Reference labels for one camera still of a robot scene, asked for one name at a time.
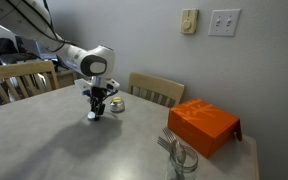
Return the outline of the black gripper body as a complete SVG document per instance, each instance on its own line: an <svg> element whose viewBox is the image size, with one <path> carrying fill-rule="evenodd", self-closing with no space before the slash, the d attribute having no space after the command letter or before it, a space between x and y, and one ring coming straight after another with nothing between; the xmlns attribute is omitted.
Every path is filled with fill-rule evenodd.
<svg viewBox="0 0 288 180"><path fill-rule="evenodd" d="M97 115L98 107L103 104L106 91L103 88L93 87L91 90L90 104L94 108L94 112Z"/></svg>

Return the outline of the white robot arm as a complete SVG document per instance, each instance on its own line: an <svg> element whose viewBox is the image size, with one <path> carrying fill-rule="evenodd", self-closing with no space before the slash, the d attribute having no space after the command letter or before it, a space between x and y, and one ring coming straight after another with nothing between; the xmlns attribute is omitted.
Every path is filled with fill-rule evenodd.
<svg viewBox="0 0 288 180"><path fill-rule="evenodd" d="M40 43L56 54L71 70L88 77L76 80L83 94L88 91L91 110L89 120L99 120L104 113L103 101L118 91L119 83L112 78L115 63L113 49L99 45L85 50L63 39L52 27L49 10L38 0L0 0L0 27Z"/></svg>

